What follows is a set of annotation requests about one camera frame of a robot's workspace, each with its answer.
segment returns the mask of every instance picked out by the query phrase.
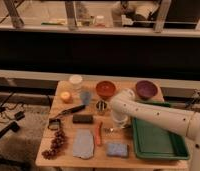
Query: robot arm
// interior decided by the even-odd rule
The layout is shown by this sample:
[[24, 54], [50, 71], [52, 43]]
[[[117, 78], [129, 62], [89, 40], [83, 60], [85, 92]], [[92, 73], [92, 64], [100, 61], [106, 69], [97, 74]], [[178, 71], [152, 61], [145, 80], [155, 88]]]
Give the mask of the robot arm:
[[121, 122], [123, 116], [143, 119], [163, 129], [194, 140], [196, 145], [191, 164], [191, 171], [200, 171], [200, 113], [141, 104], [134, 101], [135, 94], [125, 89], [110, 101], [112, 117]]

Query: gray towel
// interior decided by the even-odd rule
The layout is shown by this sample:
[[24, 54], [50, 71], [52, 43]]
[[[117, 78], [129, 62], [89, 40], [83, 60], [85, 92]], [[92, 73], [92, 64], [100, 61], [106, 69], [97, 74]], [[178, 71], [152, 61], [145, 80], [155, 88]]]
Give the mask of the gray towel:
[[94, 155], [93, 134], [88, 129], [78, 129], [73, 144], [73, 156], [89, 159]]

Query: small orange bowl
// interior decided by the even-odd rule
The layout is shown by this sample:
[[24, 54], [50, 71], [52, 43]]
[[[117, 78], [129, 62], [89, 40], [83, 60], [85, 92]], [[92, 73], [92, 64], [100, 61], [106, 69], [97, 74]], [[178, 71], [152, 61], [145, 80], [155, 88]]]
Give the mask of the small orange bowl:
[[97, 94], [107, 100], [115, 94], [116, 86], [111, 81], [101, 81], [96, 85]]

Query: black wall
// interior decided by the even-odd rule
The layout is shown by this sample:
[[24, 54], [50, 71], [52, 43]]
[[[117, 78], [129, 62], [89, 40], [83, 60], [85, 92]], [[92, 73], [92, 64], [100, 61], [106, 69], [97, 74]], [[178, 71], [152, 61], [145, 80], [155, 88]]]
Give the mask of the black wall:
[[200, 38], [0, 31], [0, 69], [200, 80]]

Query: metal tool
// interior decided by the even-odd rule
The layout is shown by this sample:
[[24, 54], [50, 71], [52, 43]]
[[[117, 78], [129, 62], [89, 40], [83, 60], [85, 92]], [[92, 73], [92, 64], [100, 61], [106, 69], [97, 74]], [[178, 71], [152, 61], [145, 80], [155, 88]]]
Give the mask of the metal tool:
[[78, 112], [78, 111], [80, 111], [82, 109], [85, 109], [85, 106], [86, 105], [80, 105], [80, 106], [72, 107], [70, 109], [65, 109], [62, 112], [60, 112], [57, 116], [55, 116], [55, 118], [58, 118], [58, 117], [63, 116], [63, 115], [67, 115], [67, 114]]
[[112, 133], [112, 132], [118, 132], [122, 129], [126, 129], [126, 128], [131, 128], [130, 124], [125, 124], [123, 127], [111, 127], [111, 128], [103, 128], [105, 133]]

